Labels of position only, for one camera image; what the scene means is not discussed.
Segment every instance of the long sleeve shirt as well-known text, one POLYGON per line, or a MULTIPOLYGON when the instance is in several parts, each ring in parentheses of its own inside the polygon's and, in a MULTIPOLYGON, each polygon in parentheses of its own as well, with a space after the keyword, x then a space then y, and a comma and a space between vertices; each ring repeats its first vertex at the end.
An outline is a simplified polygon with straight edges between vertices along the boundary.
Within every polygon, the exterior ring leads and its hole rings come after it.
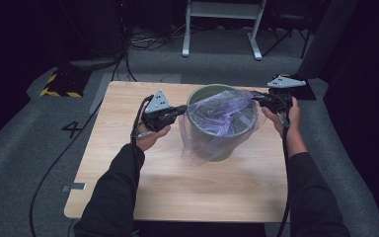
MULTIPOLYGON (((141 166, 145 156, 124 145, 110 168, 98 180, 82 218, 74 226, 76 236, 130 237, 141 166)), ((337 200, 309 153, 289 159, 288 201, 291 236, 349 236, 337 200)))

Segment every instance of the wooden tabletop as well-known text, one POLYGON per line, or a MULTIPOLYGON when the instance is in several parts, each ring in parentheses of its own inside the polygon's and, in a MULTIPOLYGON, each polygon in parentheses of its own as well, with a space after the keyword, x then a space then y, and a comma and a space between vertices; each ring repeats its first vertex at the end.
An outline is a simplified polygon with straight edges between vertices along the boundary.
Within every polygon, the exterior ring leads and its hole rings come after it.
MULTIPOLYGON (((162 89, 172 106, 184 105, 201 85, 112 82, 80 164, 64 213, 80 218, 95 184, 129 142, 142 100, 162 89)), ((238 87, 266 92, 266 88, 238 87)), ((281 139, 268 119, 224 161, 190 166, 183 161, 178 120, 146 151, 134 218, 139 220, 279 222, 287 184, 281 139)))

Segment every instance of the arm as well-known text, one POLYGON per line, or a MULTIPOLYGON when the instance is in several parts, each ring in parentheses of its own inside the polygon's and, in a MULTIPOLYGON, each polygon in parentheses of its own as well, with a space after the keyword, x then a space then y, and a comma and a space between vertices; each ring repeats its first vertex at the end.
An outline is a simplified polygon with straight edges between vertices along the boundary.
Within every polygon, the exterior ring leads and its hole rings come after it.
MULTIPOLYGON (((265 115, 282 136, 283 126, 267 108, 265 115)), ((300 132, 300 108, 293 98, 286 143, 291 236, 349 236, 337 200, 307 151, 300 132)))
POLYGON ((145 159, 144 151, 151 148, 170 129, 170 126, 166 126, 159 132, 138 138, 135 148, 131 144, 121 148, 109 169, 97 181, 82 218, 75 224, 76 236, 131 236, 140 169, 145 159))

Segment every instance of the white metal frame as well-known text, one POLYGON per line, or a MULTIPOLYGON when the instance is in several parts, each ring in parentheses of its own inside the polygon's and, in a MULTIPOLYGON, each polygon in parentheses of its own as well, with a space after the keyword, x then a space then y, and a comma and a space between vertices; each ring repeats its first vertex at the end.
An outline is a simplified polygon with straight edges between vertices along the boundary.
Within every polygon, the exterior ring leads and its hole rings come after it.
POLYGON ((233 18, 255 20, 254 30, 248 33, 249 42, 256 60, 261 60, 260 49, 256 41, 258 27, 263 17, 266 0, 261 0, 259 4, 237 4, 237 3, 212 3, 196 2, 188 0, 186 15, 186 35, 184 37, 183 56, 190 55, 190 18, 191 17, 212 17, 212 18, 233 18))

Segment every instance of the gray carpet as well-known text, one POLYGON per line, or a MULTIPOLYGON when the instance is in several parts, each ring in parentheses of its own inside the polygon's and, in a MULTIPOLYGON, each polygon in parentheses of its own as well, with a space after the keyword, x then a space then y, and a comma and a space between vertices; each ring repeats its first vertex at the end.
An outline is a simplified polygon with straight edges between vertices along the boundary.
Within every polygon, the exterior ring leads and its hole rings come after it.
MULTIPOLYGON (((275 41, 260 32, 265 50, 275 41)), ((129 64, 139 81, 264 87, 276 73, 295 73, 302 40, 285 39, 262 61, 256 61, 246 31, 198 32, 191 38, 188 58, 181 57, 183 39, 156 50, 131 50, 129 64)), ((62 127, 77 121, 83 127, 111 80, 113 67, 94 71, 83 98, 41 97, 40 91, 54 71, 43 72, 30 87, 31 101, 0 131, 0 237, 31 236, 29 208, 41 177, 72 141, 62 127)), ((128 80, 125 63, 115 80, 128 80)), ((379 236, 379 213, 369 192, 345 153, 322 101, 327 84, 310 80, 317 101, 301 101, 302 131, 312 156, 336 194, 352 236, 379 236)), ((77 141, 53 167, 38 193, 34 220, 38 236, 67 236, 71 221, 63 214, 68 197, 61 191, 73 182, 86 148, 95 117, 77 141)), ((265 225, 274 236, 278 223, 265 225)), ((289 224, 285 235, 288 235, 289 224)))

